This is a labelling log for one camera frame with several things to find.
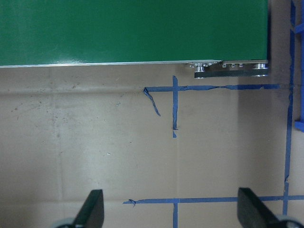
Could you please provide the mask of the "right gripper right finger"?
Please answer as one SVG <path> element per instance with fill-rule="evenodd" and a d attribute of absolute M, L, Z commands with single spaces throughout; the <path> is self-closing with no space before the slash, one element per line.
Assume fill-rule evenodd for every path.
<path fill-rule="evenodd" d="M 275 228 L 279 219 L 250 188 L 238 189 L 237 218 L 243 228 Z"/>

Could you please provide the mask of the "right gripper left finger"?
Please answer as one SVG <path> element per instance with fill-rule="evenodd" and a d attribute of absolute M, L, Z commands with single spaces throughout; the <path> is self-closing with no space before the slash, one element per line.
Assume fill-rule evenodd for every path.
<path fill-rule="evenodd" d="M 92 190 L 73 221 L 75 228 L 101 228 L 104 223 L 103 190 Z"/>

